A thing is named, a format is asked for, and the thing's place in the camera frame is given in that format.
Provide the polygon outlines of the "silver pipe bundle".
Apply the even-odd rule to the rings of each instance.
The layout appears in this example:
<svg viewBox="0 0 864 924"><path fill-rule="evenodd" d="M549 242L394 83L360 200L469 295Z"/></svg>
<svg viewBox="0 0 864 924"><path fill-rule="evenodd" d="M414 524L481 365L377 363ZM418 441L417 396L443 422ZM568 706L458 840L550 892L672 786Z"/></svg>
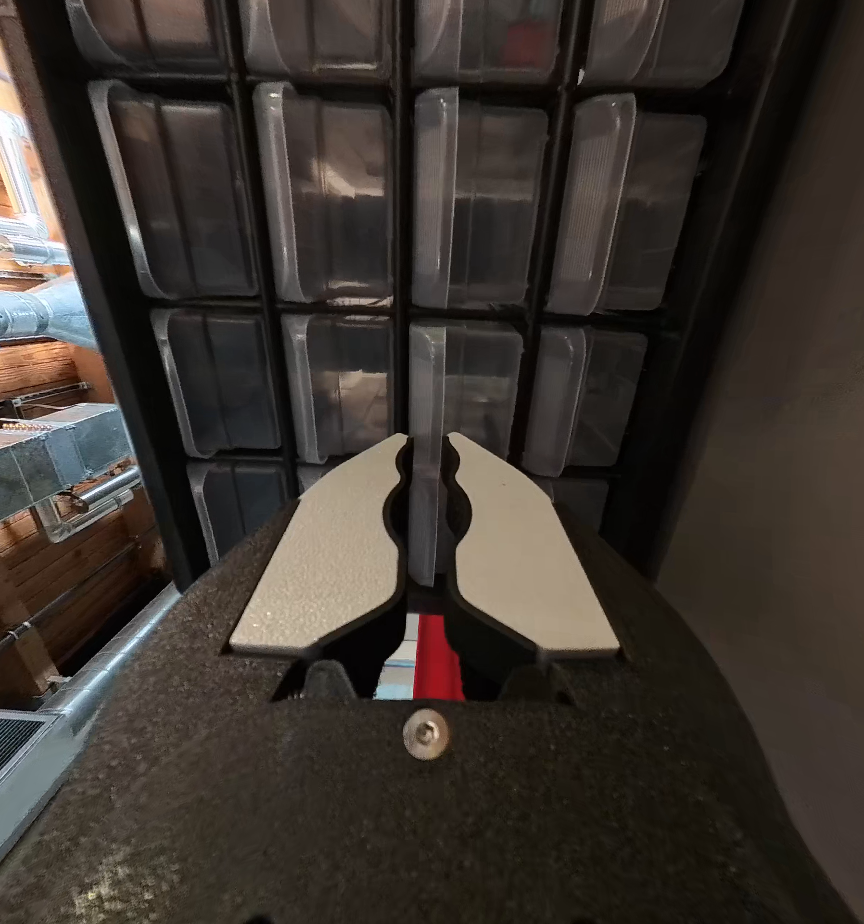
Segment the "silver pipe bundle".
<svg viewBox="0 0 864 924"><path fill-rule="evenodd" d="M40 280L71 270L27 122L0 109L0 277Z"/></svg>

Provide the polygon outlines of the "clear plastic drawer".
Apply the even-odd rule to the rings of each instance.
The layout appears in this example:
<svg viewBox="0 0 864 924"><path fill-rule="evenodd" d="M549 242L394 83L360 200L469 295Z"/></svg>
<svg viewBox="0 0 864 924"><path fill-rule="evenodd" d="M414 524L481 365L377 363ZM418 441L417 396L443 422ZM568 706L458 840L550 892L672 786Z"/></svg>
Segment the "clear plastic drawer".
<svg viewBox="0 0 864 924"><path fill-rule="evenodd" d="M508 457L523 347L518 331L494 321L413 322L409 347L408 569L417 584L432 587L448 570L453 550L440 478L442 442L461 433Z"/></svg>

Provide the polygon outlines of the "metal air duct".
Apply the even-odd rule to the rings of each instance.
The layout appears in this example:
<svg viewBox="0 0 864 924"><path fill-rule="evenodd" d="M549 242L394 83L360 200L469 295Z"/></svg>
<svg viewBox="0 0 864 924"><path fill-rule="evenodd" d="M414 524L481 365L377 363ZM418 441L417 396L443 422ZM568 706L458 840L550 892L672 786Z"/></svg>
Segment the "metal air duct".
<svg viewBox="0 0 864 924"><path fill-rule="evenodd" d="M96 353L101 351L87 305L72 274L24 292L0 290L0 345L44 337Z"/></svg>
<svg viewBox="0 0 864 924"><path fill-rule="evenodd" d="M31 508L59 542L128 502L142 481L115 404L81 403L34 420L1 420L0 523Z"/></svg>

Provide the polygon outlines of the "red plastic bin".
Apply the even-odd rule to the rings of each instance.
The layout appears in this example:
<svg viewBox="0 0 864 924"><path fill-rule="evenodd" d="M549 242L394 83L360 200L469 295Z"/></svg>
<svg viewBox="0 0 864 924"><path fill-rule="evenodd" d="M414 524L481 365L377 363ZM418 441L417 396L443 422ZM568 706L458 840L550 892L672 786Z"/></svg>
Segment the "red plastic bin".
<svg viewBox="0 0 864 924"><path fill-rule="evenodd" d="M418 618L413 698L465 699L460 659L449 645L443 616Z"/></svg>

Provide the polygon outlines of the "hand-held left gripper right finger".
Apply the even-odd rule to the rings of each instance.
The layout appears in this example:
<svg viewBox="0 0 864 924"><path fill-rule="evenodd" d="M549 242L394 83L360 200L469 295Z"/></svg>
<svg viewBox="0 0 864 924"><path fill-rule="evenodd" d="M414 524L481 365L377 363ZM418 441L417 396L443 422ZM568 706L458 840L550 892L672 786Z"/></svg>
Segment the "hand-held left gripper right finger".
<svg viewBox="0 0 864 924"><path fill-rule="evenodd" d="M621 647L548 495L461 433L442 441L454 537L446 630L464 661L568 661Z"/></svg>

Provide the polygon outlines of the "white vent unit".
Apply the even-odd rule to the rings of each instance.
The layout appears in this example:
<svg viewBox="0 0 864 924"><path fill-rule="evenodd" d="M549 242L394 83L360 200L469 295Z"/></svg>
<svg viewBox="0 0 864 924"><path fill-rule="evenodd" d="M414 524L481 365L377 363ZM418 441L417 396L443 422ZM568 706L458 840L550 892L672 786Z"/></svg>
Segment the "white vent unit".
<svg viewBox="0 0 864 924"><path fill-rule="evenodd" d="M64 785L117 677L180 597L162 590L46 706L0 710L0 862Z"/></svg>

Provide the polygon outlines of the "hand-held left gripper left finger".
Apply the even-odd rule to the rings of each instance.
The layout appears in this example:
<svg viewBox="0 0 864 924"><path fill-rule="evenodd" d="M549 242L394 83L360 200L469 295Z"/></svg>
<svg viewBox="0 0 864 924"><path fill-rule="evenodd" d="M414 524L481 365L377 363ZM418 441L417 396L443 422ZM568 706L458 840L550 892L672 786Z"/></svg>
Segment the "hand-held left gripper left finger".
<svg viewBox="0 0 864 924"><path fill-rule="evenodd" d="M320 658L405 615L412 439L395 433L298 500L230 635L234 653Z"/></svg>

